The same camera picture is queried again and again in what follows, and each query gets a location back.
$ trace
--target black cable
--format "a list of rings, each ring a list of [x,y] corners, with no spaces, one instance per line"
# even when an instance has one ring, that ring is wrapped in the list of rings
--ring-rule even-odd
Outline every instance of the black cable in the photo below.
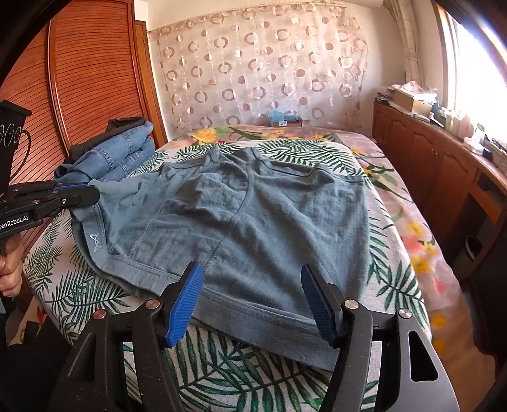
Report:
[[[28,156],[30,154],[30,147],[31,147],[31,136],[30,136],[30,133],[28,133],[26,130],[22,130],[21,133],[19,133],[19,136],[21,137],[21,135],[25,133],[26,136],[28,137],[28,147],[26,148],[26,154],[25,154],[25,158],[23,159],[23,161],[21,162],[21,165],[18,167],[18,169],[16,170],[16,172],[11,176],[11,180],[12,181],[17,175],[18,173],[21,171],[21,168],[23,166],[25,166],[25,163],[26,163],[26,160],[28,159]]]

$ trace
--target black pants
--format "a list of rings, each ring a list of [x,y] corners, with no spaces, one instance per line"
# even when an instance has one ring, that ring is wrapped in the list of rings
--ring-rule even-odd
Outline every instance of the black pants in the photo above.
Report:
[[[0,411],[45,411],[51,392],[72,346],[49,318],[22,345],[4,346],[0,340]],[[0,330],[5,320],[0,319]]]

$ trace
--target human hand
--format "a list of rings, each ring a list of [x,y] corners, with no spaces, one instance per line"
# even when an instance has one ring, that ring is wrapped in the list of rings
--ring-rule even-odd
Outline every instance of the human hand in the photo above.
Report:
[[[15,297],[21,291],[23,278],[23,242],[21,234],[15,234],[7,239],[5,256],[0,256],[0,292],[5,297]]]

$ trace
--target metal bolt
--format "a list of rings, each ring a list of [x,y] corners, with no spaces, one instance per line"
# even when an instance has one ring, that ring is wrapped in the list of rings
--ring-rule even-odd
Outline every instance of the metal bolt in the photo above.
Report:
[[[348,309],[357,309],[359,307],[359,303],[357,303],[354,299],[348,299],[345,301],[345,307]]]
[[[93,314],[93,318],[95,318],[97,320],[104,319],[105,318],[105,310],[99,309],[99,310],[95,311],[95,313]]]
[[[160,301],[157,299],[150,299],[148,302],[146,302],[146,307],[148,309],[156,309],[160,306]]]
[[[403,319],[410,319],[412,317],[412,312],[408,309],[400,309],[398,311],[398,315],[400,315]]]

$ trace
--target bedspread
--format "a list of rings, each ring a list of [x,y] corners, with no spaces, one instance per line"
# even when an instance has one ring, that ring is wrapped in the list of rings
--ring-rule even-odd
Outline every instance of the bedspread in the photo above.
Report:
[[[250,142],[234,143],[238,140]],[[350,162],[342,146],[319,143],[333,140],[350,147],[362,170]],[[459,285],[399,175],[375,144],[361,135],[325,129],[222,127],[170,142],[136,173],[154,170],[165,160],[202,154],[208,149],[205,144],[210,143],[223,143],[224,151],[235,150],[238,145],[258,145],[263,154],[278,160],[320,162],[336,173],[367,174],[377,190],[369,191],[371,262],[362,303],[372,310],[390,313],[398,307],[410,308],[428,333],[431,323],[435,348],[441,356],[446,353],[442,331],[452,329],[452,314],[462,302]],[[137,298],[90,271],[72,238],[68,212],[46,229],[30,251],[24,269],[44,310],[70,340],[77,338],[98,308],[117,313],[140,304]],[[423,297],[430,311],[429,320]],[[466,306],[459,312],[465,313],[461,322],[469,322]],[[463,347],[469,353],[475,348],[468,340]],[[124,351],[129,392],[138,397],[131,346],[125,345]],[[177,376],[183,400],[193,409],[318,410],[331,376],[327,371],[260,351],[195,324],[188,328],[185,339],[168,351],[167,360]],[[380,346],[374,345],[365,410],[373,410],[379,366]]]

